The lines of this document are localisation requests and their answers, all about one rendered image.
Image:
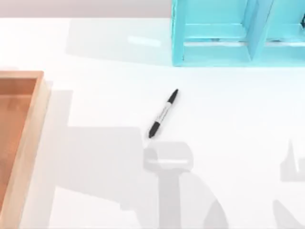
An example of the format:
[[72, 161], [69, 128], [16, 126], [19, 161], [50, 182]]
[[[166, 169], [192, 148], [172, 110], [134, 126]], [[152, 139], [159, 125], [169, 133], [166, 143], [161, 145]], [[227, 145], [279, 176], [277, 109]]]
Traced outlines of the light blue rack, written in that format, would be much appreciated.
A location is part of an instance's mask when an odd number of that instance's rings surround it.
[[171, 0], [172, 64], [305, 67], [305, 0]]

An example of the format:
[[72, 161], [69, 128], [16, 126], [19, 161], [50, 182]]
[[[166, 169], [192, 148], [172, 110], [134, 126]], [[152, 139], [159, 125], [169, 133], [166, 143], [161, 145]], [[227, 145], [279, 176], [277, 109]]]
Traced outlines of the shallow salmon-coloured box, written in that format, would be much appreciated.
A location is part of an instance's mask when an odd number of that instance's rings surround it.
[[0, 71], [0, 229], [18, 229], [51, 91], [43, 71]]

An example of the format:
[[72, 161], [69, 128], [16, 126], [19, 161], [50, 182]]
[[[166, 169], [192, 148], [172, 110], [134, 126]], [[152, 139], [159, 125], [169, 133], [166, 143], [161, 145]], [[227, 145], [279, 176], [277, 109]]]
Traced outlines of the black and white marker pen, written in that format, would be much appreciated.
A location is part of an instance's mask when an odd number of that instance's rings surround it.
[[164, 105], [162, 111], [158, 114], [158, 116], [156, 117], [152, 127], [150, 128], [149, 132], [148, 132], [148, 138], [151, 139], [153, 138], [157, 132], [158, 129], [161, 126], [161, 123], [163, 122], [164, 118], [166, 117], [167, 113], [169, 112], [171, 106], [173, 105], [177, 95], [178, 95], [179, 89], [176, 89], [171, 96], [168, 98], [166, 104]]

